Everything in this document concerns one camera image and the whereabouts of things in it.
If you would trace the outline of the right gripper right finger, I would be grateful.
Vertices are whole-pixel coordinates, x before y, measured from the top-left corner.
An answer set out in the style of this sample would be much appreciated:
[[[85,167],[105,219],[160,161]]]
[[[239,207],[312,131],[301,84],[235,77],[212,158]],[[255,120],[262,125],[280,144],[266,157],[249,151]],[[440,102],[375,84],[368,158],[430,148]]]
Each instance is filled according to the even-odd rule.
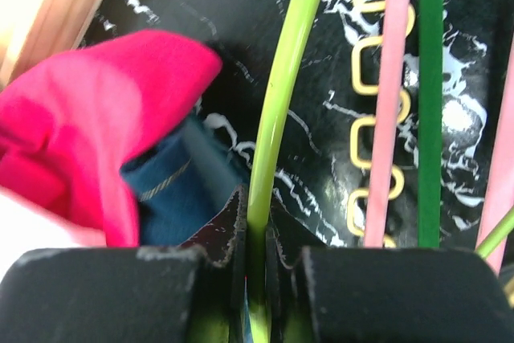
[[[279,202],[266,229],[274,342],[510,342],[513,312],[472,251],[328,247]]]

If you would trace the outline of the lime green hanger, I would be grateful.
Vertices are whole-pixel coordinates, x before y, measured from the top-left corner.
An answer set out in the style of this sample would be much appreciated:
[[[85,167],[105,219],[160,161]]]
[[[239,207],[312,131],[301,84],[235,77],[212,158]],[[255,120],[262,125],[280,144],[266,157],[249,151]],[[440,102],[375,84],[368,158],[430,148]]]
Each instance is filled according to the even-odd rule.
[[[259,123],[249,189],[247,240],[250,255],[247,263],[250,270],[247,283],[249,322],[251,338],[255,342],[271,341],[271,309],[264,297],[267,288],[264,240],[274,199],[271,174],[276,167],[300,60],[319,2],[320,0],[292,0],[275,51]],[[367,84],[377,84],[380,59],[380,48],[363,50],[362,79]]]

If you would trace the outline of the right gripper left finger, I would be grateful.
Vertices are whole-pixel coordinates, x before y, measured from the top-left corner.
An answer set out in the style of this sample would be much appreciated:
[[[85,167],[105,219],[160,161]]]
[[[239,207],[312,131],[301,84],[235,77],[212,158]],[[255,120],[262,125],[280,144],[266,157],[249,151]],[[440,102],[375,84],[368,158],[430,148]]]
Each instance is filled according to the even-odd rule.
[[[177,247],[44,248],[1,282],[4,342],[241,342],[246,200]]]

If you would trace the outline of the pink red t-shirt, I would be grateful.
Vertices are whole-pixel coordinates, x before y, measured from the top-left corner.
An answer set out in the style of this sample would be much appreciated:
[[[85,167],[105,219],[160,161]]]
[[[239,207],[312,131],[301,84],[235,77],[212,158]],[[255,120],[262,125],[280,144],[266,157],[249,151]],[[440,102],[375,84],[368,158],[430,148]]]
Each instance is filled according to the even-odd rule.
[[[173,130],[221,67],[205,45],[158,30],[45,59],[1,94],[2,187],[135,247],[120,168]]]

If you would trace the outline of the blue denim garment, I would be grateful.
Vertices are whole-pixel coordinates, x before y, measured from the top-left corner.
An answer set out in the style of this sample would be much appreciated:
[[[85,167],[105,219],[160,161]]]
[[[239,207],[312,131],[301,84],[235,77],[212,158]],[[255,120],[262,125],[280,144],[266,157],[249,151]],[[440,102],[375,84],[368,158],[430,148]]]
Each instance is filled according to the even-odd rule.
[[[120,175],[137,199],[140,244],[177,246],[205,226],[247,182],[235,156],[194,114]]]

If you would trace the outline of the white shirt hanger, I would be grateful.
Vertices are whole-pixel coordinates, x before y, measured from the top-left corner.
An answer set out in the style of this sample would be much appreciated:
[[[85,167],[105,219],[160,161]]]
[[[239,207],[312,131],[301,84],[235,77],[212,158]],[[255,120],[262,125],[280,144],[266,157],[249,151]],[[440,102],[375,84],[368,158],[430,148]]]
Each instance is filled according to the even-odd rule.
[[[403,189],[404,178],[393,167],[396,125],[410,110],[408,96],[401,88],[405,38],[420,18],[420,131],[419,172],[421,196],[418,200],[418,245],[437,247],[440,210],[440,153],[442,150],[443,87],[443,0],[354,0],[364,12],[384,11],[382,46],[375,117],[362,123],[373,125],[373,152],[364,244],[382,247],[386,243],[385,225],[388,202]],[[513,66],[507,67],[500,115],[493,146],[492,163],[476,242],[476,252],[494,272],[500,270],[508,234],[513,229]]]

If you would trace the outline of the cream wavy skirt hanger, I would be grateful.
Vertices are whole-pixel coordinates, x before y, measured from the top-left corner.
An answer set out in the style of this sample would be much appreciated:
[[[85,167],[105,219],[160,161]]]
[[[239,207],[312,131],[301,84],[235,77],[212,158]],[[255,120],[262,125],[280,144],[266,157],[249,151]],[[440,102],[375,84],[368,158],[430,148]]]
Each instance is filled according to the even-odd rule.
[[[347,205],[347,226],[363,239],[365,247],[394,248],[386,234],[390,201],[404,189],[405,177],[393,163],[396,128],[410,113],[411,98],[402,88],[403,56],[406,38],[414,28],[415,10],[410,0],[352,0],[358,14],[381,12],[384,16],[379,35],[358,39],[352,49],[352,87],[360,96],[377,100],[376,112],[357,118],[350,129],[350,161],[369,172],[367,187],[357,188]],[[364,49],[378,47],[381,59],[377,84],[362,79],[361,59]]]

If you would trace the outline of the white garment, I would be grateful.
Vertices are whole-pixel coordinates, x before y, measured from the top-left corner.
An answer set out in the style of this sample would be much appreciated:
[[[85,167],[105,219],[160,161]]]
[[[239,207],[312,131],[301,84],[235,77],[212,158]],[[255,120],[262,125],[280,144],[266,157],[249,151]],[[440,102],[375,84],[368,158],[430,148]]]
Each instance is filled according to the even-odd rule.
[[[28,251],[106,245],[103,231],[75,225],[1,188],[1,276]]]

